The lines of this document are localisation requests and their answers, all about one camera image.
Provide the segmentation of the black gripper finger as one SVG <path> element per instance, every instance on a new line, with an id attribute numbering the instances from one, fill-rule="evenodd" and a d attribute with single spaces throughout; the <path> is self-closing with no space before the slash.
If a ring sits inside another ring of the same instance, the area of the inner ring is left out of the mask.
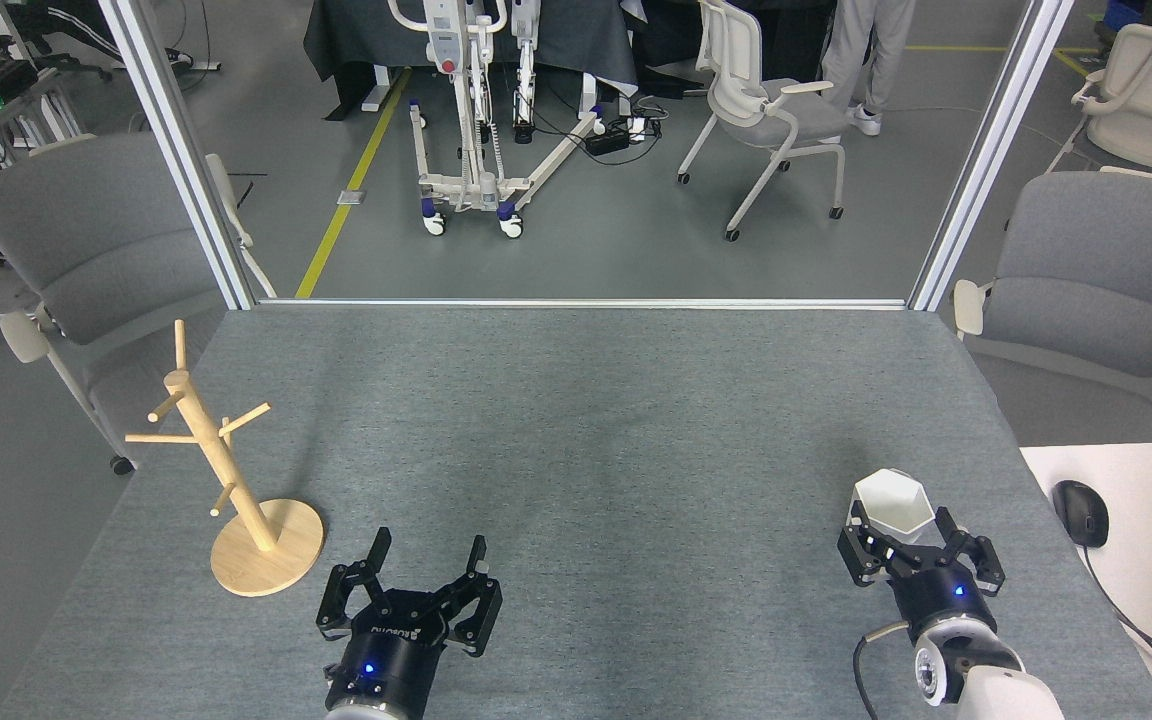
<path id="1" fill-rule="evenodd" d="M 973 536 L 961 528 L 947 507 L 937 507 L 934 524 L 943 539 L 943 547 L 935 552 L 932 568 L 947 578 L 948 592 L 954 596 L 972 594 L 968 585 L 986 596 L 996 596 L 1006 575 L 995 546 L 987 536 Z"/>
<path id="2" fill-rule="evenodd" d="M 378 579 L 385 558 L 391 548 L 392 533 L 388 526 L 380 526 L 365 559 L 353 564 L 335 564 L 329 570 L 329 578 L 323 593 L 323 601 L 317 611 L 316 626 L 325 641 L 338 641 L 347 637 L 349 619 L 346 606 L 353 589 L 364 585 L 371 605 L 379 607 L 381 615 L 389 615 L 392 605 Z"/>
<path id="3" fill-rule="evenodd" d="M 844 526 L 838 535 L 838 552 L 844 560 L 847 573 L 855 585 L 858 588 L 872 585 L 874 575 L 888 568 L 890 559 L 902 547 L 904 541 L 884 535 L 881 530 L 870 525 L 863 505 L 850 506 Z"/>
<path id="4" fill-rule="evenodd" d="M 429 653 L 442 652 L 452 641 L 467 655 L 484 655 L 502 602 L 500 584 L 488 577 L 485 556 L 486 538 L 475 536 L 465 574 L 420 602 L 420 646 L 429 647 Z"/>

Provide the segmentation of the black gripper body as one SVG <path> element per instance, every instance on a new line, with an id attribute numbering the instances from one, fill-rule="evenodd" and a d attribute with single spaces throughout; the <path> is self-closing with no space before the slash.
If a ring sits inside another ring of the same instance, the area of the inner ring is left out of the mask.
<path id="1" fill-rule="evenodd" d="M 387 592 L 389 615 L 369 605 L 353 617 L 342 659 L 326 667 L 329 717 L 422 717 L 442 652 L 420 646 L 429 592 Z"/>
<path id="2" fill-rule="evenodd" d="M 967 616 L 996 632 L 996 619 L 964 564 L 915 571 L 909 577 L 890 577 L 890 589 L 909 635 L 922 635 L 929 626 L 948 617 Z"/>

